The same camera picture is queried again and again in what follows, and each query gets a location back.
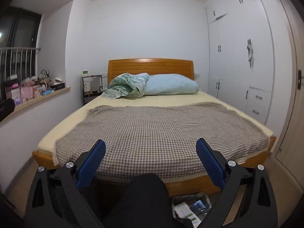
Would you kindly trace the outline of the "blue box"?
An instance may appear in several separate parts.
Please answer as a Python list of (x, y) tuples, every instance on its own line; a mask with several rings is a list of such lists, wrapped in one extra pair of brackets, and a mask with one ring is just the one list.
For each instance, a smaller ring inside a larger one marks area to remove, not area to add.
[(190, 205), (190, 209), (193, 213), (195, 213), (197, 216), (199, 216), (199, 215), (203, 215), (205, 213), (206, 206), (201, 200), (198, 200), (195, 203), (193, 203), (192, 205)]

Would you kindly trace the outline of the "white milk carton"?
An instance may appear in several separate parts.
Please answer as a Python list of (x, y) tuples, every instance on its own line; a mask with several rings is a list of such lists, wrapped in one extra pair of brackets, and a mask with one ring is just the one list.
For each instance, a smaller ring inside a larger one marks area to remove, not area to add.
[(174, 211), (179, 218), (189, 219), (192, 223), (192, 227), (198, 227), (201, 222), (201, 220), (195, 215), (195, 213), (191, 211), (190, 207), (185, 202), (174, 206)]

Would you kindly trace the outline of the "patterned grey trash bin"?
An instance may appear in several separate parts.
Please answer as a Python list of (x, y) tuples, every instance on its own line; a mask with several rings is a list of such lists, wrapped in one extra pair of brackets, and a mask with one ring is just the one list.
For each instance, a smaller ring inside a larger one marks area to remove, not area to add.
[(208, 195), (202, 192), (172, 198), (173, 217), (187, 227), (198, 227), (211, 208)]

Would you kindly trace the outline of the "cream mattress sheet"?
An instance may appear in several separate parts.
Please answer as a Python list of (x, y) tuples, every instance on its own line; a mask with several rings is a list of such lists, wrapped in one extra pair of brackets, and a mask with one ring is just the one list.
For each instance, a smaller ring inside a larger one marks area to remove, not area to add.
[(198, 91), (195, 94), (187, 95), (160, 95), (160, 96), (143, 96), (138, 99), (132, 98), (119, 98), (119, 99), (107, 99), (103, 97), (97, 97), (91, 102), (87, 103), (70, 116), (65, 118), (62, 122), (56, 125), (44, 138), (39, 142), (37, 151), (43, 155), (49, 157), (53, 156), (53, 148), (56, 140), (63, 137), (65, 134), (70, 132), (79, 122), (85, 119), (89, 109), (100, 105), (109, 105), (112, 107), (176, 107), (183, 105), (193, 105), (200, 102), (215, 102), (226, 107), (228, 110), (236, 111), (240, 116), (250, 120), (256, 126), (258, 126), (267, 136), (270, 137), (271, 142), (269, 143), (269, 149), (273, 147), (276, 140), (274, 133), (267, 128), (265, 125), (240, 111), (239, 109), (205, 93)]

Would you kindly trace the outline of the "person's black trouser leg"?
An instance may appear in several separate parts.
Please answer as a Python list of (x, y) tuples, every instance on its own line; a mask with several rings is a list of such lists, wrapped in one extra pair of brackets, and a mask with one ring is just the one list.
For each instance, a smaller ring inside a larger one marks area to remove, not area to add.
[(152, 173), (134, 177), (127, 185), (93, 179), (85, 197), (105, 227), (192, 227), (189, 219), (173, 217), (171, 198)]

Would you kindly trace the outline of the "brown checkered blanket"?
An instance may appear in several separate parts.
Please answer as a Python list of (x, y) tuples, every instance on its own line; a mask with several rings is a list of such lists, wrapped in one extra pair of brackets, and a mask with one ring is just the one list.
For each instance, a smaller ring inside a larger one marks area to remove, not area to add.
[(244, 160), (267, 148), (269, 136), (256, 124), (215, 102), (176, 107), (100, 105), (55, 142), (53, 161), (63, 165), (98, 140), (106, 154), (97, 175), (112, 182), (155, 173), (166, 182), (196, 178), (205, 169), (196, 154), (204, 139), (228, 160)]

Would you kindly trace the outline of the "windowsill clutter items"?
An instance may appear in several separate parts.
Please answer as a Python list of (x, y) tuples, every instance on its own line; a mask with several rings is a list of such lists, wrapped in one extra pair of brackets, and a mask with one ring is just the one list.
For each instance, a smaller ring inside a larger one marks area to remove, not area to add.
[(17, 75), (12, 75), (4, 82), (6, 98), (12, 99), (15, 105), (64, 88), (65, 82), (58, 77), (51, 79), (49, 70), (42, 70), (38, 76), (27, 77), (22, 81)]

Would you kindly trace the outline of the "black bedside shelf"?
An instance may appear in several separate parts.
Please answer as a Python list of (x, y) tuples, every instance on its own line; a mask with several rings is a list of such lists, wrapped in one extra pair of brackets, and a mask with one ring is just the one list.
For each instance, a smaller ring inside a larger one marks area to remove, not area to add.
[(82, 102), (86, 105), (103, 92), (102, 74), (90, 74), (88, 70), (82, 71)]

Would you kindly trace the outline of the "green crumpled quilt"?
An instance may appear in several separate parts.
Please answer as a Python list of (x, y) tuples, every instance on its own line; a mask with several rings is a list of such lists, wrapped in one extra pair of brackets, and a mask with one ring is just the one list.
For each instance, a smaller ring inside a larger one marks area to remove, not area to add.
[(140, 98), (145, 94), (148, 79), (148, 73), (137, 75), (130, 73), (120, 74), (110, 81), (106, 89), (103, 89), (101, 96), (107, 99), (118, 99), (121, 97)]

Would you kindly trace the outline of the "light blue pillow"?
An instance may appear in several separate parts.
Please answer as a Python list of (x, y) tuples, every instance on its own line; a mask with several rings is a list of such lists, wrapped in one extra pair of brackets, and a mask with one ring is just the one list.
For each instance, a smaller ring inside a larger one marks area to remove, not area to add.
[(146, 83), (145, 96), (194, 94), (198, 84), (180, 74), (151, 75)]

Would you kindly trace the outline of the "white wardrobe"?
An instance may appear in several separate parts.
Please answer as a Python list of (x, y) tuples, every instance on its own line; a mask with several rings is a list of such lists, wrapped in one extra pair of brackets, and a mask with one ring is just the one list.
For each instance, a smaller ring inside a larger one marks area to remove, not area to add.
[(208, 0), (208, 92), (282, 130), (292, 93), (292, 49), (278, 0)]

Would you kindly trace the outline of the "metal window railing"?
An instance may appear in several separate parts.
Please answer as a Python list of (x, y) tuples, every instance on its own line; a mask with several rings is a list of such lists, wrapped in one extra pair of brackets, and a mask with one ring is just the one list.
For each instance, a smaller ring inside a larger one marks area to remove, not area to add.
[(1, 100), (6, 99), (8, 81), (16, 77), (21, 83), (37, 73), (40, 51), (40, 47), (1, 47)]

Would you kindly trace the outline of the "orange wooden bed frame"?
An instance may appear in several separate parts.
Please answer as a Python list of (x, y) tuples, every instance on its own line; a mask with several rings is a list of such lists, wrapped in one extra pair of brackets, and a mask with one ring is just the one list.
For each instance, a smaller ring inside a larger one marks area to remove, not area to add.
[[(110, 60), (108, 63), (108, 80), (111, 81), (122, 73), (148, 73), (150, 75), (181, 74), (190, 79), (194, 79), (193, 62), (190, 60), (157, 58)], [(256, 167), (258, 164), (263, 164), (271, 150), (269, 149), (269, 143), (265, 149), (256, 151), (245, 158), (237, 160), (237, 162), (241, 166), (251, 168)], [(57, 165), (54, 164), (53, 156), (49, 157), (47, 155), (43, 155), (37, 150), (32, 153), (32, 156), (39, 166), (45, 166), (48, 169), (57, 168)], [(212, 184), (206, 173), (177, 179), (169, 179), (165, 180), (164, 183), (171, 197), (193, 194), (196, 192), (213, 194), (219, 191), (219, 188)]]

